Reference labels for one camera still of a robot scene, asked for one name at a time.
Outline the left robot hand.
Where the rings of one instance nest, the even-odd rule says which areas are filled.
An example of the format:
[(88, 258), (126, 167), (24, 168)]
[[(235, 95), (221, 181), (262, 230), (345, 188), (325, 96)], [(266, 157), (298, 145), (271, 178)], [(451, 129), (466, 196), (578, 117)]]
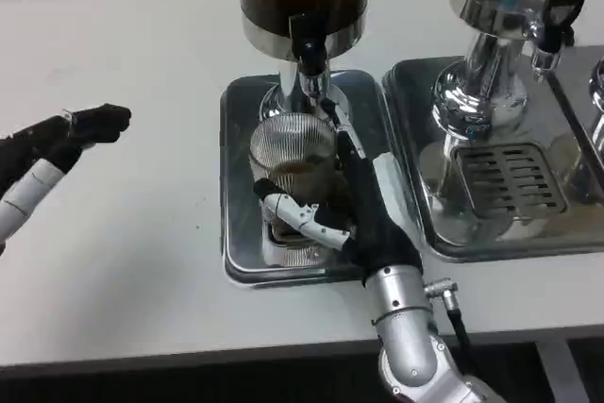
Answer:
[(103, 104), (51, 116), (1, 139), (1, 248), (67, 176), (85, 150), (116, 143), (130, 109)]

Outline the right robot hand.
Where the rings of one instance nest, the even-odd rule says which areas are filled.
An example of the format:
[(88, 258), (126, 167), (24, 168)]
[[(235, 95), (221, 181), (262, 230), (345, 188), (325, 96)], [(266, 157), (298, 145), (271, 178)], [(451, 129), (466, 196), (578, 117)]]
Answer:
[(288, 167), (304, 166), (297, 161), (288, 161), (268, 177), (255, 181), (254, 193), (262, 206), (302, 236), (347, 255), (363, 270), (364, 280), (396, 266), (422, 272), (421, 253), (405, 231), (402, 174), (397, 159), (390, 152), (369, 159), (339, 105), (326, 99), (321, 108), (331, 122), (328, 129), (352, 196), (350, 220), (340, 225), (337, 213), (327, 204), (312, 204), (308, 196), (277, 182), (279, 176), (289, 173)]

